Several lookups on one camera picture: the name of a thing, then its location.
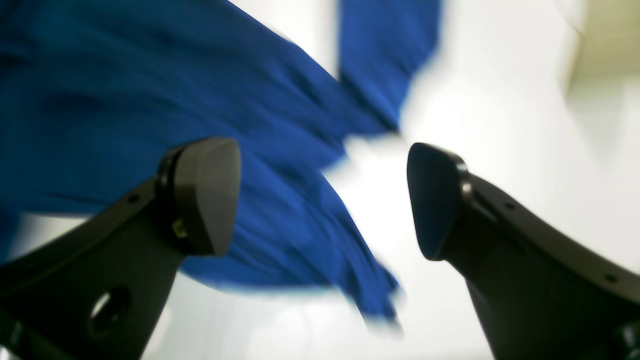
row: round hole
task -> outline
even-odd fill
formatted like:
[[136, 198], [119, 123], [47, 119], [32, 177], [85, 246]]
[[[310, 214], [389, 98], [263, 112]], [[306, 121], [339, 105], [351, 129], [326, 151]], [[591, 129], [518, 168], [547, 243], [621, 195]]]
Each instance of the round hole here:
[[618, 278], [613, 276], [613, 275], [611, 275], [611, 274], [605, 275], [604, 278], [605, 278], [606, 281], [609, 281], [609, 282], [613, 282], [613, 283], [618, 282]]
[[93, 305], [89, 325], [94, 334], [102, 334], [124, 317], [129, 307], [129, 292], [116, 288], [103, 293]]

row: blurred fabric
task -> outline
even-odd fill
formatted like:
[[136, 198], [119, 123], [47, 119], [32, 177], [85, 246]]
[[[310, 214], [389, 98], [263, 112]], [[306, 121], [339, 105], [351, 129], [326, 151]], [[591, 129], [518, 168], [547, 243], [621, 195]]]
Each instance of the blurred fabric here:
[[20, 213], [99, 212], [168, 149], [229, 136], [243, 155], [232, 248], [183, 270], [217, 288], [338, 286], [393, 319], [398, 283], [321, 170], [347, 136], [398, 129], [440, 1], [341, 11], [338, 82], [227, 1], [0, 0], [3, 248]]

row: white background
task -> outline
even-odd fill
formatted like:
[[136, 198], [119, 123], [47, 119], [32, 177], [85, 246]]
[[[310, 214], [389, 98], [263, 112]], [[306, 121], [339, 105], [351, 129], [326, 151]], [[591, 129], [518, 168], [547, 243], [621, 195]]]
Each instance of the white background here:
[[[234, 2], [336, 73], [335, 0]], [[640, 86], [624, 83], [617, 106], [570, 110], [561, 85], [576, 40], [565, 18], [575, 17], [556, 5], [447, 3], [442, 49], [415, 81], [403, 138], [354, 139], [351, 162], [326, 173], [372, 251], [403, 285], [402, 336], [369, 331], [338, 293], [223, 294], [179, 275], [145, 357], [491, 359], [463, 278], [418, 250], [405, 178], [413, 142], [457, 152], [471, 172], [638, 272]], [[69, 226], [30, 219], [44, 226], [29, 237], [50, 238]]]

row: black plastic arm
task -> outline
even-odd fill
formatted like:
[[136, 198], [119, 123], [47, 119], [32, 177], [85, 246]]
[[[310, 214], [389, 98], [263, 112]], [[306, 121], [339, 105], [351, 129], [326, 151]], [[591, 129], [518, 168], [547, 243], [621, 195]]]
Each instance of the black plastic arm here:
[[416, 143], [407, 167], [418, 243], [466, 278], [496, 359], [640, 359], [640, 277], [579, 245]]
[[235, 140], [174, 149], [159, 174], [0, 268], [0, 344], [22, 360], [139, 359], [188, 255], [226, 253], [240, 189]]

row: blue fabric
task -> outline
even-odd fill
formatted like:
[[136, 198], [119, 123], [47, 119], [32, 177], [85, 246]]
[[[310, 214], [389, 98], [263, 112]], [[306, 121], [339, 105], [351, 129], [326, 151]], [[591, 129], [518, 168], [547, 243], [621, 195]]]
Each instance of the blue fabric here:
[[343, 1], [336, 82], [222, 0], [0, 0], [0, 243], [21, 212], [99, 212], [168, 149], [230, 136], [243, 154], [232, 248], [184, 271], [217, 287], [338, 286], [393, 318], [397, 281], [320, 171], [347, 135], [397, 129], [439, 12]]

